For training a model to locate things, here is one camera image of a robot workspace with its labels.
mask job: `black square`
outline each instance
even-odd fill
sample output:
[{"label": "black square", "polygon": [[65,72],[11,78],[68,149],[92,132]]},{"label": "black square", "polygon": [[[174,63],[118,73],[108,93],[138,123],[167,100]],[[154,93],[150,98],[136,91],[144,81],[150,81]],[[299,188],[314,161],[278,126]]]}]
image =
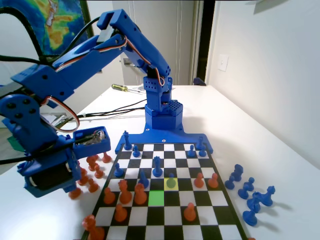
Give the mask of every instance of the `black square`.
[{"label": "black square", "polygon": [[164,239],[183,240],[184,230],[182,226],[164,226]]},{"label": "black square", "polygon": [[150,180],[150,191],[152,190],[164,190],[165,180],[163,178],[151,179]]},{"label": "black square", "polygon": [[180,198],[178,191],[164,191],[164,205],[168,206],[180,206]]},{"label": "black square", "polygon": [[128,226],[126,231],[126,240],[141,240],[145,239],[146,226]]},{"label": "black square", "polygon": [[132,151],[122,151],[118,154],[119,159],[130,159]]},{"label": "black square", "polygon": [[165,207],[164,206],[149,206],[146,217],[147,226],[157,226],[165,224]]},{"label": "black square", "polygon": [[194,191],[193,194],[197,206],[212,206],[208,191]]},{"label": "black square", "polygon": [[175,159],[175,152],[174,151],[164,151],[164,158],[165,159]]},{"label": "black square", "polygon": [[130,159],[128,164],[128,169],[138,169],[140,168],[141,159]]},{"label": "black square", "polygon": [[175,151],[184,151],[185,150],[185,146],[181,143],[178,144],[174,144],[174,150]]},{"label": "black square", "polygon": [[123,208],[125,208],[126,211],[127,211],[127,216],[126,216],[125,220],[123,220],[122,222],[116,221],[116,219],[115,219],[116,210],[114,210],[114,213],[113,213],[113,217],[112,217],[112,221],[111,221],[110,226],[128,226],[128,224],[129,224],[129,219],[130,219],[130,213],[131,213],[131,207],[129,207],[129,206],[124,206]]},{"label": "black square", "polygon": [[154,152],[153,151],[143,151],[141,158],[142,159],[153,159],[154,158]]},{"label": "black square", "polygon": [[177,169],[176,168],[164,168],[164,177],[169,178],[169,174],[173,174],[173,177],[177,177]]},{"label": "black square", "polygon": [[153,150],[154,151],[164,151],[165,146],[163,144],[155,144]]},{"label": "black square", "polygon": [[178,178],[179,191],[193,191],[190,178]]},{"label": "black square", "polygon": [[203,240],[222,240],[222,236],[217,225],[201,226]]},{"label": "black square", "polygon": [[177,168],[187,168],[188,167],[187,159],[176,159],[175,166]]},{"label": "black square", "polygon": [[189,168],[189,172],[190,172],[190,177],[191,177],[192,179],[196,179],[197,176],[198,176],[198,173],[202,173],[200,167],[190,167],[190,168]]},{"label": "black square", "polygon": [[199,215],[197,212],[197,207],[194,207],[195,210],[195,220],[193,221],[188,221],[185,217],[184,217],[184,211],[187,208],[187,206],[181,206],[181,216],[182,216],[182,225],[200,225],[200,221],[199,221]]},{"label": "black square", "polygon": [[234,216],[233,216],[229,206],[214,206],[213,210],[214,210],[216,220],[219,225],[236,224],[236,221],[234,219]]}]

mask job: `green square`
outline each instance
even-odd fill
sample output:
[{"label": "green square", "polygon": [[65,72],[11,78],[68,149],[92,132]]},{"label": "green square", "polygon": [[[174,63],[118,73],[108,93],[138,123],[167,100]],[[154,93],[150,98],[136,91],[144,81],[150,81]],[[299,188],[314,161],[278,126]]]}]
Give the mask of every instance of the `green square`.
[{"label": "green square", "polygon": [[149,192],[148,206],[164,206],[165,205],[165,191],[154,190]]}]

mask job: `white square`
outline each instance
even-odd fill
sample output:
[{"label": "white square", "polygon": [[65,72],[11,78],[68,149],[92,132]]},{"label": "white square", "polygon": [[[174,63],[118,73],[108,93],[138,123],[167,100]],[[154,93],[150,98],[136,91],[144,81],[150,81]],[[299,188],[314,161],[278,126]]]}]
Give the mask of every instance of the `white square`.
[{"label": "white square", "polygon": [[237,225],[219,225],[223,240],[241,240]]},{"label": "white square", "polygon": [[110,226],[115,207],[99,207],[95,216],[96,226]]},{"label": "white square", "polygon": [[154,151],[153,152],[153,158],[159,157],[161,159],[165,158],[165,152],[164,151]]},{"label": "white square", "polygon": [[164,240],[165,226],[146,226],[145,240]]},{"label": "white square", "polygon": [[164,207],[164,225],[182,225],[181,209],[179,206]]},{"label": "white square", "polygon": [[190,178],[189,168],[177,167],[176,168],[176,176],[178,179],[189,179]]},{"label": "white square", "polygon": [[180,206],[188,206],[193,203],[196,206],[196,199],[193,191],[179,191]]},{"label": "white square", "polygon": [[145,144],[143,145],[143,151],[144,152],[152,152],[155,148],[154,144]]},{"label": "white square", "polygon": [[174,144],[165,144],[164,145],[164,150],[165,151],[174,151],[175,150],[175,145]]},{"label": "white square", "polygon": [[212,178],[212,174],[215,173],[215,170],[214,170],[213,167],[202,167],[201,171],[202,171],[203,177],[205,179],[211,179]]},{"label": "white square", "polygon": [[154,176],[154,173],[153,173],[154,168],[152,168],[152,170],[151,170],[151,179],[163,179],[165,177],[165,171],[164,171],[163,168],[161,168],[161,169],[162,169],[161,176]]},{"label": "white square", "polygon": [[141,159],[140,168],[141,169],[150,169],[152,168],[152,159]]},{"label": "white square", "polygon": [[118,163],[121,169],[127,169],[130,159],[119,159]]},{"label": "white square", "polygon": [[174,158],[164,159],[164,168],[176,168],[176,160]]},{"label": "white square", "polygon": [[187,158],[186,162],[188,163],[189,168],[200,168],[200,162],[198,158]]},{"label": "white square", "polygon": [[132,197],[131,197],[130,202],[128,202],[128,203],[126,203],[126,204],[121,203],[121,202],[120,202],[120,195],[121,195],[121,193],[120,193],[120,195],[119,195],[119,197],[118,197],[118,201],[116,202],[116,204],[121,204],[123,207],[131,207],[131,206],[132,206],[132,203],[134,202],[135,192],[134,192],[134,191],[131,191],[130,193],[132,194]]},{"label": "white square", "polygon": [[147,225],[147,213],[148,213],[147,206],[133,206],[131,208],[129,226]]},{"label": "white square", "polygon": [[183,225],[184,240],[202,240],[201,227],[199,225]]},{"label": "white square", "polygon": [[186,159],[187,155],[185,151],[174,151],[175,159]]},{"label": "white square", "polygon": [[222,191],[208,191],[212,206],[228,206],[225,195]]},{"label": "white square", "polygon": [[216,214],[212,206],[197,206],[200,225],[218,225]]},{"label": "white square", "polygon": [[125,240],[128,226],[110,226],[106,239],[110,240]]},{"label": "white square", "polygon": [[124,179],[137,179],[139,174],[139,168],[127,168]]},{"label": "white square", "polygon": [[195,185],[195,178],[191,178],[191,182],[192,182],[192,189],[193,191],[207,191],[207,185],[205,183],[205,180],[202,178],[202,181],[203,181],[203,186],[201,188],[199,187],[196,187]]},{"label": "white square", "polygon": [[110,179],[108,188],[110,188],[111,192],[120,192],[120,188],[119,188],[119,182],[120,182],[120,178],[115,178],[115,179]]}]

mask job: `yellow square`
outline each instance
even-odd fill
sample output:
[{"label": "yellow square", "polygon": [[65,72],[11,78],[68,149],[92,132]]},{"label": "yellow square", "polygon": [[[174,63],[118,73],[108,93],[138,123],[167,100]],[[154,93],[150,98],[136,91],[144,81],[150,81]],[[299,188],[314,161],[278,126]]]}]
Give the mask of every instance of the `yellow square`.
[{"label": "yellow square", "polygon": [[173,178],[173,180],[175,181],[175,186],[173,188],[170,188],[167,186],[168,179],[169,179],[168,177],[164,178],[164,190],[165,191],[179,191],[178,179],[176,177]]}]

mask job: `orange chess piece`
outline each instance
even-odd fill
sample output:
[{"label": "orange chess piece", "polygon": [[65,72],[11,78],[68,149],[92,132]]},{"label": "orange chess piece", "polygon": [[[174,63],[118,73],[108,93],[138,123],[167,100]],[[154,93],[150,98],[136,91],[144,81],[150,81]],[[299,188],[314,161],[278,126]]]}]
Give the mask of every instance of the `orange chess piece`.
[{"label": "orange chess piece", "polygon": [[218,174],[216,174],[216,173],[213,173],[213,174],[212,174],[212,178],[210,178],[210,179],[208,180],[208,185],[209,185],[211,188],[213,188],[213,189],[215,189],[215,188],[217,188],[217,187],[219,186],[219,183],[218,183]]}]

